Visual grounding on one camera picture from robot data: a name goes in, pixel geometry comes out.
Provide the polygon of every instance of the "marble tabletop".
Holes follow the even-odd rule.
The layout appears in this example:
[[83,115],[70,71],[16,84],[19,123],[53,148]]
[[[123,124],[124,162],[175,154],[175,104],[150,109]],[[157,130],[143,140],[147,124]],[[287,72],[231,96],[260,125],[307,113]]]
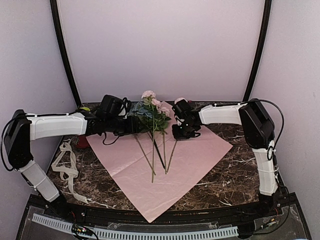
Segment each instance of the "marble tabletop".
[[[208,103],[194,102],[193,104],[195,107],[201,107]],[[85,107],[90,109],[94,106],[96,106],[94,103],[85,104]],[[246,144],[242,127],[236,124],[210,124],[207,127],[232,144],[233,147],[169,211],[203,210],[258,201],[257,163],[254,153]],[[79,175],[74,179],[74,190],[76,193],[86,196],[89,204],[76,200],[69,192],[68,182],[62,181],[60,174],[52,171],[50,167],[47,173],[48,177],[63,192],[68,202],[100,208],[136,210],[91,148],[76,148],[78,139],[76,136],[64,136],[63,138],[63,140],[71,139],[71,146],[77,158]],[[69,153],[62,157],[59,165],[70,167]]]

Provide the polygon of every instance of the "lavender wall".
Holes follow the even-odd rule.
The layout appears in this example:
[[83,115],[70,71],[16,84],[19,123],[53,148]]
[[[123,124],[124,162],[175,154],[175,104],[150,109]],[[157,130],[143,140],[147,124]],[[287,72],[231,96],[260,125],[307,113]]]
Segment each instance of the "lavender wall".
[[264,0],[59,0],[80,97],[240,101]]
[[[33,113],[74,110],[49,1],[0,2],[0,56],[1,130],[16,109]],[[31,144],[41,167],[48,167],[58,141],[48,138]],[[15,171],[8,173],[0,166],[0,176],[0,235],[12,240],[31,189]]]
[[[320,2],[273,1],[253,97],[285,114],[277,147],[285,183],[296,192],[314,239],[320,239]],[[276,111],[272,115],[281,124]]]

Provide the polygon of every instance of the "pink flower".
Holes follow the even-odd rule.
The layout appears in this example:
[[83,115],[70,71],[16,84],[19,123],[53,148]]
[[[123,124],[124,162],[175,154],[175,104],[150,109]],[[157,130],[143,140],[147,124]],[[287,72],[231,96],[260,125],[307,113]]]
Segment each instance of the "pink flower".
[[161,107],[161,102],[159,100],[155,99],[155,98],[152,98],[151,104],[156,106],[157,108]]
[[162,106],[160,109],[158,109],[159,113],[164,113],[167,117],[170,116],[170,110],[169,108]]
[[185,100],[187,102],[187,100],[184,97],[179,97],[174,101],[174,104],[177,104],[177,102],[180,102],[181,100]]
[[142,94],[141,99],[149,98],[149,97],[155,98],[155,97],[156,97],[156,94],[155,94],[153,91],[148,90],[148,91],[145,91],[145,92]]

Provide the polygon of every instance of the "black cable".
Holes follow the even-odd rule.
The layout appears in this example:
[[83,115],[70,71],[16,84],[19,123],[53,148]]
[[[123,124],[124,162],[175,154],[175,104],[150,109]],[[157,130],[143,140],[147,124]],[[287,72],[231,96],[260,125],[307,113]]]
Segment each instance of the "black cable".
[[106,132],[104,132],[103,134],[104,134],[104,139],[103,139],[103,141],[102,141],[102,144],[103,144],[103,145],[106,145],[106,146],[115,144],[116,141],[120,138],[120,136],[118,136],[113,142],[111,142],[111,143],[105,143],[105,140],[107,140],[107,134],[106,134]]
[[200,137],[201,136],[201,133],[200,132],[194,132],[194,136],[192,136],[192,138],[198,138],[198,137]]

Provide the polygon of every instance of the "white cable tie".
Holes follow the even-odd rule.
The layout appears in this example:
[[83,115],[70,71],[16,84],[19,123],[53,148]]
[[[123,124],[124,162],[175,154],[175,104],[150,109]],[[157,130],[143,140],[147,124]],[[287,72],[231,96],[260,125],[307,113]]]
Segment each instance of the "white cable tie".
[[272,174],[272,173],[278,172],[278,170],[279,170],[279,167],[273,171],[265,171],[258,168],[259,172],[266,173],[266,174]]
[[40,184],[42,184],[47,178],[44,177],[37,185],[34,185],[33,187],[36,189]]

